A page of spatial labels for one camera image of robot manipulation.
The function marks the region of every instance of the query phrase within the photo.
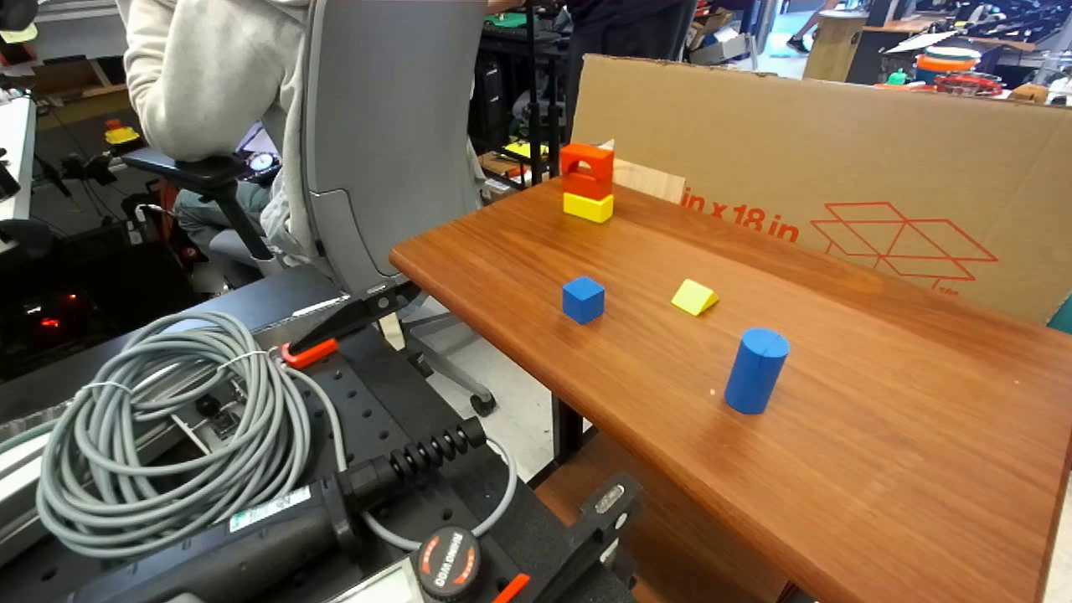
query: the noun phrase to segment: wooden table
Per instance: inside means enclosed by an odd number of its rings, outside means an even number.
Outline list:
[[[427,290],[820,601],[1039,601],[1068,468],[1072,337],[616,191],[534,188],[397,249]],[[605,315],[564,317],[575,275]],[[685,279],[725,301],[690,317]],[[719,401],[741,332],[794,346]]]

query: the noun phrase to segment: blue cube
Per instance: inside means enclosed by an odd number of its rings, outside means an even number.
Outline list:
[[[603,315],[603,284],[594,279],[566,281],[564,310],[579,326],[595,322]]]

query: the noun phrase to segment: coiled cable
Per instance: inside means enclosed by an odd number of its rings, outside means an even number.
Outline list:
[[[299,381],[321,401],[345,467],[324,390],[260,353],[245,326],[228,315],[151,322],[58,419],[40,459],[40,523],[82,557],[128,559],[292,493],[313,453]],[[136,432],[217,384],[245,401],[235,432],[198,459],[144,463]]]

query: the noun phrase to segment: blue cylinder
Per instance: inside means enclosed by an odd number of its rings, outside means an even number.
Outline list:
[[[771,401],[791,341],[771,328],[748,328],[728,381],[728,406],[743,414],[760,414]]]

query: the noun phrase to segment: yellow cube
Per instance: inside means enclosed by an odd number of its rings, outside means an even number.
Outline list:
[[[612,193],[605,199],[564,193],[564,210],[584,220],[605,223],[612,218]]]
[[[685,279],[670,301],[688,315],[704,315],[716,304],[716,290],[694,279]]]
[[[104,142],[112,143],[112,146],[122,146],[122,143],[132,143],[132,142],[136,142],[140,134],[135,129],[135,128],[112,128],[112,129],[104,129]]]

